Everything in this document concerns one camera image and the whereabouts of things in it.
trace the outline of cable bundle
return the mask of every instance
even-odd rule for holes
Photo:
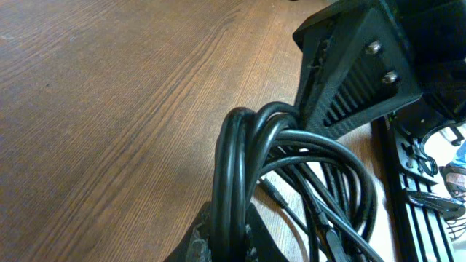
[[[319,261],[319,248],[330,261],[382,261],[367,244],[376,218],[376,192],[369,174],[340,143],[300,130],[298,117],[293,106],[280,102],[257,113],[235,108],[226,116],[215,155],[210,227],[214,261],[244,261],[245,212],[257,181],[270,171],[303,199],[311,261]],[[321,164],[327,187],[306,162]]]

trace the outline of metal bolt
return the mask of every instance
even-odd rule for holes
[[[371,44],[369,44],[367,46],[366,54],[375,55],[376,53],[378,53],[380,51],[381,48],[382,48],[382,46],[381,46],[379,40],[374,41],[374,42],[372,42]]]
[[[398,75],[396,74],[395,71],[390,71],[384,75],[384,78],[382,79],[382,83],[384,84],[392,84],[393,82],[398,79]]]

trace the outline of black metal frame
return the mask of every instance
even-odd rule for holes
[[[418,207],[406,201],[403,190],[432,192],[437,182],[418,171],[416,160],[402,148],[403,136],[393,127],[388,116],[372,124],[379,139],[384,169],[390,191],[392,215],[395,220],[403,261],[454,261],[454,250],[446,232],[446,223],[436,210]]]

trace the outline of wood grain surface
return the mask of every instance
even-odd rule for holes
[[[165,258],[210,200],[226,113],[293,102],[291,34],[326,5],[0,0],[0,261]],[[378,172],[370,137],[363,127],[343,141]],[[377,186],[371,244],[390,261]],[[287,257],[307,260],[302,232],[256,198]]]

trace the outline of black cable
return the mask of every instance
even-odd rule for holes
[[[279,205],[309,236],[312,261],[318,261],[319,248],[330,261],[345,261],[360,253],[380,261],[366,242],[374,229],[376,212],[372,180],[360,160],[343,145],[297,130],[298,115],[293,106],[274,102],[257,114],[235,108],[225,118],[216,144],[213,179],[209,238],[213,261],[241,261],[251,248],[245,246],[245,211],[256,181],[269,171],[275,171],[302,196],[307,226],[283,198],[275,197],[274,201],[281,202]],[[331,191],[306,162],[321,163]],[[357,231],[362,225],[360,236]]]
[[[304,223],[301,221],[301,219],[298,218],[297,214],[295,214],[294,211],[288,206],[288,203],[286,200],[283,198],[283,196],[280,194],[280,192],[274,187],[272,183],[266,178],[260,178],[259,181],[261,183],[259,186],[265,191],[265,193],[272,198],[278,206],[283,209],[284,211],[289,214],[291,219],[299,226],[299,228],[307,233],[307,227],[304,225]]]

